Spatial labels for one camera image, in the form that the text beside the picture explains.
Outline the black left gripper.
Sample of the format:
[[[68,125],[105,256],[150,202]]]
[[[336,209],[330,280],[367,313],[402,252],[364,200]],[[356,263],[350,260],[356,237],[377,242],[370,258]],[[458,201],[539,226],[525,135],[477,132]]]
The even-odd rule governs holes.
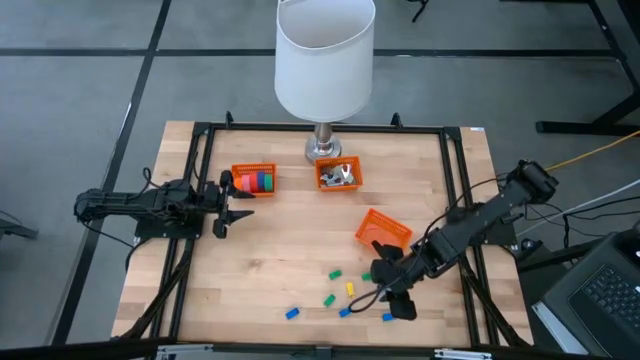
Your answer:
[[[207,183],[203,200],[205,212],[218,215],[213,223],[213,234],[219,239],[227,236],[231,224],[254,214],[253,210],[230,210],[228,201],[231,197],[252,199],[255,195],[236,189],[232,172],[224,170],[218,183]]]

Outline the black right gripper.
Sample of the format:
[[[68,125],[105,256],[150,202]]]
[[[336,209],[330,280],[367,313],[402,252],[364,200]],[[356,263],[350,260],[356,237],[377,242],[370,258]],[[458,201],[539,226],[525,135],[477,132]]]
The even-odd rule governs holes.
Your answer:
[[[404,256],[401,248],[377,241],[373,242],[373,248],[379,255],[370,267],[371,279],[377,285],[377,301],[387,303],[394,318],[415,320],[417,310],[409,290],[421,275],[415,265],[416,256]]]

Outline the orange plastic mesh basket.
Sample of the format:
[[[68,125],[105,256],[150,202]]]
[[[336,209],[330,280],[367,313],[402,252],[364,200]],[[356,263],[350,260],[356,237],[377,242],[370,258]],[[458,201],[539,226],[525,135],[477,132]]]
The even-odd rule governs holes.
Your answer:
[[[326,183],[320,180],[321,175],[323,173],[330,173],[331,178],[339,178],[339,176],[335,173],[334,168],[341,164],[350,164],[352,166],[354,181],[352,183],[345,183],[344,186],[327,187]],[[316,172],[315,177],[317,188],[321,192],[355,191],[363,185],[361,164],[358,156],[342,156],[336,158],[316,159],[314,162],[314,166]]]
[[[245,163],[245,164],[234,164],[231,167],[231,173],[233,175],[233,183],[234,179],[238,176],[243,176],[244,174],[251,174],[254,172],[264,172],[265,174],[270,173],[274,178],[274,191],[273,192],[262,192],[262,193],[252,193],[256,197],[272,197],[275,194],[277,176],[276,176],[276,164],[275,163]]]
[[[373,248],[373,242],[406,249],[413,231],[395,219],[370,208],[355,233],[361,244]]]

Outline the white shade silver table lamp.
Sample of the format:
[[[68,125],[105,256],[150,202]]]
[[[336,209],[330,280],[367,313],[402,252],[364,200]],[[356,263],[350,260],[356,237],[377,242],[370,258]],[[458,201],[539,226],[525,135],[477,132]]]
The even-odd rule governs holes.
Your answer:
[[[313,124],[305,157],[341,155],[332,125],[357,114],[373,89],[373,0],[280,0],[274,91],[291,115]]]

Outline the black stand foot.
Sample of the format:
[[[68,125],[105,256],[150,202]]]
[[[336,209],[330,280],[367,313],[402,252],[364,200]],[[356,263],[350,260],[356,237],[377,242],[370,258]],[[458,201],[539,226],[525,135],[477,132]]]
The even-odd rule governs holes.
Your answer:
[[[28,228],[13,215],[0,211],[0,240],[4,236],[18,236],[25,239],[35,239],[38,231]]]

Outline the black chair leg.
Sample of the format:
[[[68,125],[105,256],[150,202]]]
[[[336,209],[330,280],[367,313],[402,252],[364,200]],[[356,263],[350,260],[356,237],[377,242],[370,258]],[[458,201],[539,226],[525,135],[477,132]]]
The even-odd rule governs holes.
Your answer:
[[[406,0],[409,3],[416,3],[419,5],[418,10],[416,11],[416,13],[414,14],[411,22],[412,23],[416,23],[418,21],[418,19],[420,18],[420,16],[422,15],[422,13],[424,12],[427,4],[430,2],[430,0]]]

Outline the silver metal bracket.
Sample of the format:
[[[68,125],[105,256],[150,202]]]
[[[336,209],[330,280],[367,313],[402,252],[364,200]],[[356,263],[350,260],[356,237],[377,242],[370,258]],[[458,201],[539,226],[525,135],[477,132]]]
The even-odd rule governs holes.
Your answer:
[[[176,360],[178,355],[212,352],[212,344],[174,344],[157,348],[154,360]]]
[[[435,360],[493,360],[491,353],[457,350],[457,349],[435,349]]]

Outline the black desk frame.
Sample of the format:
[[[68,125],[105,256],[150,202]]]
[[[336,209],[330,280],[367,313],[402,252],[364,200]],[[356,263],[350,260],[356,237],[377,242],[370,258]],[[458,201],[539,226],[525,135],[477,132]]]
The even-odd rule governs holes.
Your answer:
[[[619,63],[627,76],[632,93],[619,104],[603,113],[597,119],[588,123],[540,121],[536,123],[539,133],[573,134],[573,135],[602,135],[618,137],[640,136],[640,125],[621,125],[620,121],[632,112],[640,109],[640,82],[633,74],[627,56],[624,54],[613,30],[607,23],[604,14],[596,4],[596,0],[586,0],[601,32],[603,33],[613,58]]]

